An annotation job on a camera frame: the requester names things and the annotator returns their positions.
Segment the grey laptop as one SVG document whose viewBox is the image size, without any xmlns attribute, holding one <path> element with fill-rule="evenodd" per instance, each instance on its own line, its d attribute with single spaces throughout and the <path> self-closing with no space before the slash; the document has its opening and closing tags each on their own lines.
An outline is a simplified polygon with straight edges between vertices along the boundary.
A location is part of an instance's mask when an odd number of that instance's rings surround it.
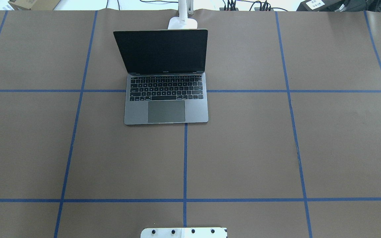
<svg viewBox="0 0 381 238">
<path fill-rule="evenodd" d="M 206 123 L 207 29 L 114 31 L 127 71 L 124 124 Z"/>
</svg>

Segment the white desk lamp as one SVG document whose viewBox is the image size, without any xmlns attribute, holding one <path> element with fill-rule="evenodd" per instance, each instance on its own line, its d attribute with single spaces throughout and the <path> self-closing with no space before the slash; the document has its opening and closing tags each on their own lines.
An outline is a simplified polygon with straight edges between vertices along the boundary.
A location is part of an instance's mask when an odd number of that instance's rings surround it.
<svg viewBox="0 0 381 238">
<path fill-rule="evenodd" d="M 169 20 L 168 30 L 198 28 L 197 21 L 189 17 L 194 14 L 193 2 L 193 0 L 178 1 L 178 16 Z"/>
</svg>

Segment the cardboard box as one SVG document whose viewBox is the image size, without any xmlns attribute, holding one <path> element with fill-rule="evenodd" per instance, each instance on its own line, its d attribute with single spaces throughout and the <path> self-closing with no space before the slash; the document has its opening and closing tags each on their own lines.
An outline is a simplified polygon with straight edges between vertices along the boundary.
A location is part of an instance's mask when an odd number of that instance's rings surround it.
<svg viewBox="0 0 381 238">
<path fill-rule="evenodd" d="M 14 10 L 52 11 L 60 0 L 8 0 Z"/>
</svg>

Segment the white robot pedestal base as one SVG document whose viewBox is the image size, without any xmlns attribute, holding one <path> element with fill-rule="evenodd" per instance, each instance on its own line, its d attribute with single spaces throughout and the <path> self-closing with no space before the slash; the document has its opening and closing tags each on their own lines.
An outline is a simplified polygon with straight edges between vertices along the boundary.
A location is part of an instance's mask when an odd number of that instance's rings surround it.
<svg viewBox="0 0 381 238">
<path fill-rule="evenodd" d="M 227 228 L 223 227 L 168 227 L 145 228 L 141 238 L 227 238 Z"/>
</svg>

